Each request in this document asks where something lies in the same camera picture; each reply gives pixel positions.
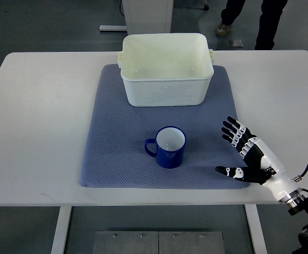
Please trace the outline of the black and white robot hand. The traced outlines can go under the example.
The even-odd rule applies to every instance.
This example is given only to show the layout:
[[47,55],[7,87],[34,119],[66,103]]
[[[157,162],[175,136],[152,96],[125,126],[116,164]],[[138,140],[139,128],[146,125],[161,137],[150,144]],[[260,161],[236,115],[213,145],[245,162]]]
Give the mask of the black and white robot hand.
[[291,208],[305,200],[302,189],[288,177],[282,163],[261,138],[230,116],[221,130],[222,138],[231,143],[246,166],[217,166],[217,172],[241,182],[260,184],[271,191],[275,200]]

